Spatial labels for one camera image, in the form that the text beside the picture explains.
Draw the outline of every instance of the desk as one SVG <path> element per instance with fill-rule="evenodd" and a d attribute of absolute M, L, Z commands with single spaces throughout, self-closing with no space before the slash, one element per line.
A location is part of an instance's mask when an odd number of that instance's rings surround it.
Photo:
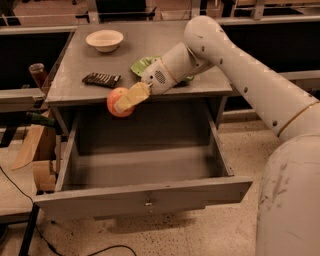
<path fill-rule="evenodd" d="M 175 44 L 183 41 L 186 21 L 125 22 L 79 26 L 76 30 L 47 97 L 50 107 L 103 103 L 110 89 L 86 86 L 81 79 L 91 72 L 121 75 L 118 86 L 130 88 L 140 81 L 130 66 L 147 56 L 161 56 Z M 111 53 L 100 53 L 87 45 L 90 33 L 112 29 L 120 31 L 124 40 Z M 232 92 L 224 74 L 211 69 L 195 77 L 186 86 L 169 90 L 166 96 L 215 96 Z"/>
<path fill-rule="evenodd" d="M 182 41 L 185 25 L 171 21 L 78 27 L 47 97 L 58 115 L 61 108 L 75 107 L 76 113 L 71 130 L 65 125 L 70 134 L 55 193 L 35 199 L 49 216 L 160 214 L 242 200 L 252 180 L 233 177 L 204 100 L 220 98 L 220 104 L 231 93 L 220 70 L 213 68 L 152 97 L 127 120 L 114 120 L 106 111 L 110 89 L 81 82 L 88 73 L 104 72 L 121 75 L 119 85 L 131 87 L 140 79 L 130 66 Z M 88 46 L 86 36 L 101 29 L 123 33 L 120 48 L 100 53 Z"/>

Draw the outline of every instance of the apple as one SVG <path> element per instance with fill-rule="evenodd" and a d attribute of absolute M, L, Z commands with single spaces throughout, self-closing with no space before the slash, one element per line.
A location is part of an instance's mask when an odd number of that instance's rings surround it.
<path fill-rule="evenodd" d="M 122 113 L 118 113 L 115 108 L 114 108 L 114 104 L 116 104 L 116 102 L 127 93 L 128 89 L 124 88 L 124 87 L 118 87 L 113 89 L 110 93 L 109 96 L 106 100 L 107 103 L 107 108 L 109 110 L 109 112 L 116 117 L 127 117 L 130 116 L 134 110 L 134 106 L 123 111 Z"/>

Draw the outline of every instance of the bowl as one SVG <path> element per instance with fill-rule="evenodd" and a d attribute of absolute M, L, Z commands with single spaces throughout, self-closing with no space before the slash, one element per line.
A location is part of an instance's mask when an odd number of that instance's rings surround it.
<path fill-rule="evenodd" d="M 115 30 L 96 31 L 86 38 L 87 44 L 95 47 L 99 52 L 114 51 L 122 40 L 123 35 Z"/>

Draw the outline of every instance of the open drawer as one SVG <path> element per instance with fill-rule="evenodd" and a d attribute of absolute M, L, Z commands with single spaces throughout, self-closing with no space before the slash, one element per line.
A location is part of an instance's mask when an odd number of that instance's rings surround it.
<path fill-rule="evenodd" d="M 52 194 L 54 219 L 160 214 L 238 203 L 252 183 L 233 176 L 203 99 L 146 102 L 127 119 L 78 109 Z"/>

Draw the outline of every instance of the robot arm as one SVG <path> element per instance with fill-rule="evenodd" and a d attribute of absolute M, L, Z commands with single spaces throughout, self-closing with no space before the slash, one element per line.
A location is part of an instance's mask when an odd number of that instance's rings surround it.
<path fill-rule="evenodd" d="M 116 103 L 119 111 L 218 66 L 286 141 L 272 154 L 262 176 L 256 255 L 319 255 L 319 101 L 235 46 L 209 17 L 193 18 L 184 37 L 185 43 L 149 66 L 142 83 Z"/>
<path fill-rule="evenodd" d="M 218 66 L 282 141 L 318 130 L 316 125 L 304 122 L 306 116 L 320 119 L 318 99 L 234 45 L 216 21 L 207 16 L 193 18 L 184 38 L 184 43 L 174 46 L 145 70 L 142 83 L 120 98 L 115 104 L 118 112 L 150 95 L 165 93 L 187 76 Z"/>

